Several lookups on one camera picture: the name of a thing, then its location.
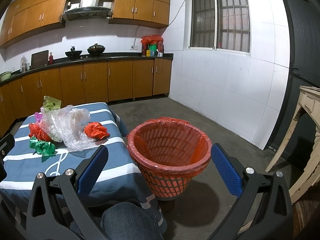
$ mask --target plastic basket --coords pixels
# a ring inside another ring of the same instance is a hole
[[[208,165],[211,141],[189,122],[148,120],[128,135],[128,150],[158,200],[177,198]]]

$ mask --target metal screw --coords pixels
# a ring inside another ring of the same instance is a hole
[[[72,174],[73,174],[73,169],[67,169],[66,172],[65,172],[65,174],[66,174],[67,176],[72,175]]]
[[[248,168],[245,169],[245,171],[248,174],[254,174],[254,169],[253,168],[248,167]]]
[[[42,172],[38,173],[38,174],[37,174],[37,179],[41,179],[41,178],[43,177],[43,175],[44,175],[44,174],[43,174]]]
[[[280,178],[283,177],[283,173],[282,173],[281,171],[277,171],[277,172],[276,172],[276,175],[277,175],[278,177],[280,177]]]

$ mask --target black countertop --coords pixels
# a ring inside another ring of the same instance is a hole
[[[47,70],[51,68],[57,68],[57,67],[64,67],[64,66],[70,66],[75,65],[79,63],[87,63],[87,62],[99,62],[99,61],[107,61],[107,60],[125,60],[125,59],[171,59],[173,60],[173,53],[164,53],[163,57],[142,57],[141,53],[139,52],[114,52],[114,53],[102,53],[100,57],[90,57],[89,54],[87,55],[80,55],[80,59],[76,60],[70,60],[68,57],[65,58],[58,58],[53,60],[53,64],[51,65],[45,65],[39,68],[28,70],[24,73],[21,73],[21,70],[17,70],[15,72],[12,72],[12,75],[7,80],[0,82],[0,85],[6,84],[12,80],[21,78],[25,75],[39,72],[41,70]]]

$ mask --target concrete floor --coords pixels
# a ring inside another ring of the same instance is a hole
[[[184,119],[204,131],[212,143],[220,143],[225,151],[238,158],[244,167],[252,167],[259,173],[272,159],[274,152],[262,151],[238,135],[214,121],[171,100],[170,98],[149,99],[110,106],[131,131],[148,119],[161,116]],[[288,186],[295,183],[301,171],[281,159],[271,170],[283,172]],[[226,216],[236,197],[231,195],[212,161],[207,168],[193,178],[183,195],[176,199],[175,209],[164,216],[168,229],[164,240],[205,240]],[[253,219],[260,199],[257,197],[246,221]]]

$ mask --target blue gripper pad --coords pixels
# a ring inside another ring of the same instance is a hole
[[[87,168],[83,171],[81,176],[77,180],[78,196],[88,196],[100,176],[104,166],[106,165],[109,157],[108,149],[105,146],[100,146],[95,152],[95,157],[89,160],[90,163]]]
[[[242,179],[217,144],[212,145],[211,159],[229,192],[239,198],[242,194]]]

